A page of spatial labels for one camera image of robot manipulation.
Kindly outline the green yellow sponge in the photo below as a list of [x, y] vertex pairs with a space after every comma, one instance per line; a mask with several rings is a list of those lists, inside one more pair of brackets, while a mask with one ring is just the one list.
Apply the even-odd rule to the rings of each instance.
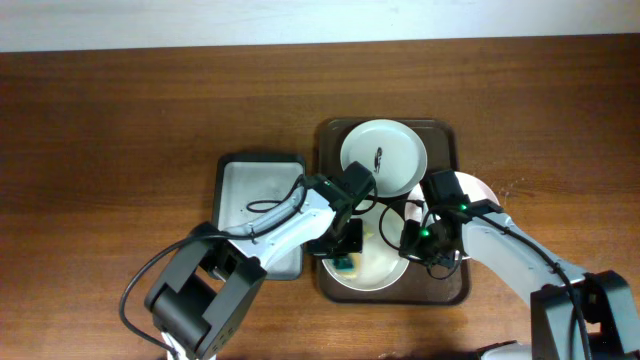
[[358, 273], [359, 254], [347, 254], [331, 260], [335, 272], [345, 278], [354, 278]]

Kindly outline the cream white plate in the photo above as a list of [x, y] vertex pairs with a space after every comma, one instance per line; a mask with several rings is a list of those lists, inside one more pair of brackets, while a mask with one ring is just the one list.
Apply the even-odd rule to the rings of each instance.
[[338, 283], [351, 290], [372, 292], [382, 290], [398, 281], [408, 268], [409, 261], [390, 247], [380, 236], [379, 220], [384, 204], [357, 216], [363, 223], [363, 245], [359, 253], [347, 256], [350, 267], [336, 268], [336, 260], [324, 259], [322, 265]]

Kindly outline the pink white plate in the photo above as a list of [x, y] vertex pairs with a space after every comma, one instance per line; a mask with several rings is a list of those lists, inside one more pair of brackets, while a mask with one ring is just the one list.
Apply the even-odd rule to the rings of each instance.
[[[458, 171], [454, 172], [460, 182], [462, 191], [469, 196], [471, 203], [484, 200], [490, 200], [493, 203], [498, 202], [497, 196], [484, 182], [472, 175]], [[405, 222], [407, 220], [415, 220], [423, 226], [428, 226], [438, 221], [446, 221], [449, 225], [452, 225], [455, 230], [459, 231], [461, 251], [462, 225], [468, 220], [463, 212], [467, 206], [464, 206], [462, 209], [456, 209], [454, 207], [430, 209], [426, 203], [421, 183], [419, 183], [409, 192], [404, 206], [404, 218]]]

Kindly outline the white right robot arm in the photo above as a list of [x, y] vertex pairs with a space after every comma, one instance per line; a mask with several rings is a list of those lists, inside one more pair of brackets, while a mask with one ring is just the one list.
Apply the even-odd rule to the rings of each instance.
[[453, 269], [468, 256], [529, 307], [531, 342], [476, 351], [478, 359], [636, 359], [639, 315], [628, 282], [608, 270], [591, 273], [554, 254], [490, 200], [429, 208], [408, 220], [399, 254], [426, 268]]

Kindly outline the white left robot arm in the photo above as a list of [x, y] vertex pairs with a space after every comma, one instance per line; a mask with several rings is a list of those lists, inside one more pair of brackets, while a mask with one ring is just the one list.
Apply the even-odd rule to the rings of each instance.
[[362, 248], [357, 206], [375, 192], [370, 173], [301, 176], [255, 220], [219, 230], [209, 222], [167, 249], [172, 259], [144, 305], [171, 359], [211, 359], [244, 320], [268, 269], [301, 246], [320, 258]]

